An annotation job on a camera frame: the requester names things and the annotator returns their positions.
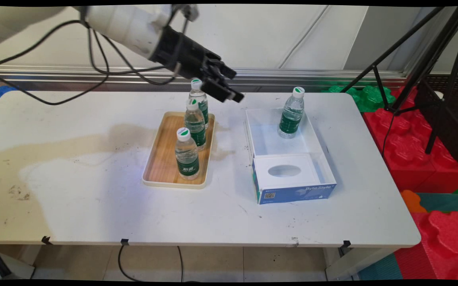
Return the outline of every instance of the tissue box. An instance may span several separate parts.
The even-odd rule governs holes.
[[[337,183],[308,116],[303,114],[296,136],[285,139],[278,135],[282,110],[246,111],[258,203],[327,199]]]

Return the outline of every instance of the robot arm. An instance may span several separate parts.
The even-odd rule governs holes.
[[[153,14],[132,5],[76,6],[81,11],[81,21],[89,23],[95,31],[115,40],[133,52],[153,62],[176,65],[168,69],[184,78],[202,80],[201,90],[224,102],[240,102],[243,95],[229,87],[225,77],[233,79],[236,72],[221,61],[221,57],[196,43],[191,38],[174,31],[170,26],[173,9],[180,10],[189,21],[198,16],[195,4],[155,5]],[[44,9],[34,17],[31,9]],[[29,24],[56,15],[64,7],[0,7],[0,42],[13,36]],[[180,50],[175,49],[180,42]]]

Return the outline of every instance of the blue box label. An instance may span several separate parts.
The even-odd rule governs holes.
[[[265,203],[289,203],[291,201],[307,201],[310,199],[327,199],[337,184],[314,185],[259,190],[256,176],[256,165],[252,161],[252,178],[256,186],[257,200],[260,205]]]

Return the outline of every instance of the green bottle label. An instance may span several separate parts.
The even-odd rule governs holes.
[[[289,118],[286,118],[284,114],[282,114],[282,119],[280,119],[280,130],[284,133],[291,134],[298,130],[298,126],[300,126],[300,120],[294,121]]]
[[[202,129],[201,132],[198,132],[198,133],[190,132],[190,135],[196,142],[197,146],[201,146],[202,144],[206,142],[206,129],[204,128]]]
[[[192,176],[193,174],[197,173],[199,170],[199,157],[197,157],[192,163],[181,163],[176,160],[178,163],[178,169],[180,170],[180,174],[184,176]]]
[[[199,109],[202,112],[202,116],[204,116],[204,124],[208,124],[208,101],[201,101],[199,103]]]

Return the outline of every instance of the oval hole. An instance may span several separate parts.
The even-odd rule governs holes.
[[[301,169],[293,165],[278,165],[271,167],[268,170],[268,174],[273,177],[292,177],[296,176],[301,172]]]

